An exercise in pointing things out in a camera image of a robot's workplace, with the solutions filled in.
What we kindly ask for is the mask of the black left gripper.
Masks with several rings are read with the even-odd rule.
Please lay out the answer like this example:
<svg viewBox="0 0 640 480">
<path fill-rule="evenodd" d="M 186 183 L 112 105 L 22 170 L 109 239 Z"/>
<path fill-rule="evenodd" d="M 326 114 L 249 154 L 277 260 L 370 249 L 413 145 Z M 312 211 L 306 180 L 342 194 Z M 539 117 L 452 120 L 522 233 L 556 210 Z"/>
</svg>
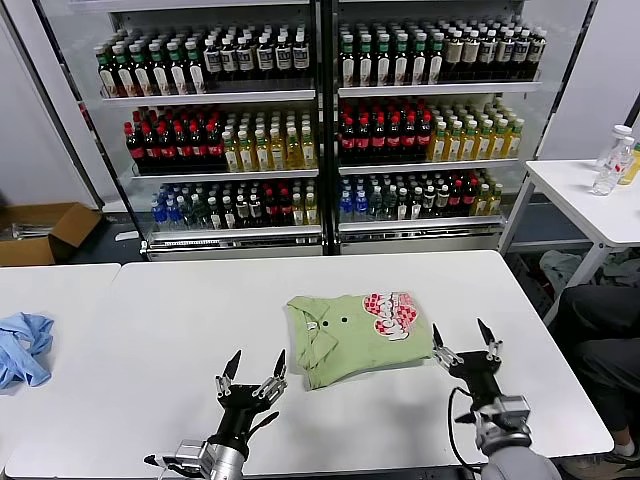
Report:
<svg viewBox="0 0 640 480">
<path fill-rule="evenodd" d="M 225 365 L 223 373 L 215 377 L 217 397 L 220 398 L 219 403 L 224 410 L 218 427 L 220 445 L 247 445 L 260 428 L 269 425 L 277 418 L 279 412 L 274 411 L 254 424 L 258 415 L 271 410 L 287 387 L 285 349 L 280 352 L 273 375 L 260 386 L 232 385 L 240 359 L 241 351 L 238 350 Z"/>
</svg>

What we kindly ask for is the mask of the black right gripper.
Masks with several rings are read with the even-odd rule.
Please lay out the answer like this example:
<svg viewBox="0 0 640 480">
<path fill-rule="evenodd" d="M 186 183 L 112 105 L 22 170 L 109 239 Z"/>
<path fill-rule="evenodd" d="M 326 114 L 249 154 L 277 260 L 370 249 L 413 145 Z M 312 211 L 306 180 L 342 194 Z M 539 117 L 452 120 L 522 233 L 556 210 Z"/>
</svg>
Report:
<svg viewBox="0 0 640 480">
<path fill-rule="evenodd" d="M 433 324 L 433 355 L 437 363 L 448 370 L 452 377 L 465 382 L 472 398 L 472 407 L 482 408 L 493 404 L 495 398 L 502 395 L 495 374 L 502 364 L 499 353 L 503 342 L 494 336 L 480 318 L 477 323 L 487 352 L 453 352 L 444 345 L 437 325 Z"/>
</svg>

